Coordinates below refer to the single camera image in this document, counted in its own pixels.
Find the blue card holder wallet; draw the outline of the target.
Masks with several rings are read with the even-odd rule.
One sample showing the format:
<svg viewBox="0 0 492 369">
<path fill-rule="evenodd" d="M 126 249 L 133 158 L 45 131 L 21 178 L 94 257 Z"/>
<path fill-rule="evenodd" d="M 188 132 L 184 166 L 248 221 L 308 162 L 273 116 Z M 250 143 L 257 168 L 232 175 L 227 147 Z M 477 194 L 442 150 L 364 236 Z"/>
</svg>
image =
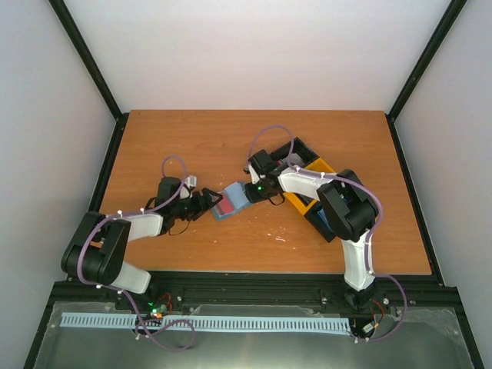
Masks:
<svg viewBox="0 0 492 369">
<path fill-rule="evenodd" d="M 246 194 L 245 194 L 244 182 L 236 181 L 236 182 L 230 184 L 229 186 L 227 186 L 220 193 L 222 193 L 223 196 L 226 195 L 230 199 L 231 203 L 234 205 L 234 211 L 230 214 L 225 215 L 225 216 L 219 216 L 215 212 L 214 208 L 212 208 L 212 214 L 214 215 L 214 218 L 217 221 L 222 221 L 226 218 L 229 218 L 229 217 L 239 213 L 240 211 L 244 210 L 245 208 L 248 208 L 249 206 L 251 206 L 251 202 L 247 199 Z"/>
</svg>

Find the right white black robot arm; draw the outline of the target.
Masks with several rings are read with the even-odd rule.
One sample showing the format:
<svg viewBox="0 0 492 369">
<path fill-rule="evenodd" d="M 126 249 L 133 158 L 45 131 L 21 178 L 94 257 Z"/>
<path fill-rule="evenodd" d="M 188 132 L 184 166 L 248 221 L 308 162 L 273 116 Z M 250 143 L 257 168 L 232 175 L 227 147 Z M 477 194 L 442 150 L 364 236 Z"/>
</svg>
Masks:
<svg viewBox="0 0 492 369">
<path fill-rule="evenodd" d="M 375 272 L 372 236 L 381 212 L 381 203 L 349 169 L 335 172 L 322 158 L 309 163 L 296 154 L 296 164 L 287 156 L 260 150 L 248 159 L 246 172 L 251 182 L 245 185 L 248 200 L 256 203 L 279 195 L 293 195 L 300 207 L 318 218 L 312 223 L 328 241 L 341 240 L 344 253 L 344 299 L 347 306 L 360 310 L 374 294 Z"/>
</svg>

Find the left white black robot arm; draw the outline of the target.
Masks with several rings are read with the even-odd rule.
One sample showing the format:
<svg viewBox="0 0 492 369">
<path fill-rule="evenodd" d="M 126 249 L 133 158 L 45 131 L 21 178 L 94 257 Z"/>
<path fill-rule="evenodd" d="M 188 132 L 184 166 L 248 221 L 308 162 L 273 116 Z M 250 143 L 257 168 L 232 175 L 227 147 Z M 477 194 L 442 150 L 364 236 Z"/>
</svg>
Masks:
<svg viewBox="0 0 492 369">
<path fill-rule="evenodd" d="M 133 292 L 143 309 L 154 308 L 159 289 L 149 272 L 125 261 L 128 243 L 167 234 L 177 220 L 192 222 L 211 210 L 223 195 L 208 188 L 199 191 L 197 178 L 163 177 L 157 195 L 138 211 L 105 215 L 89 211 L 82 218 L 61 258 L 61 269 L 87 284 Z"/>
</svg>

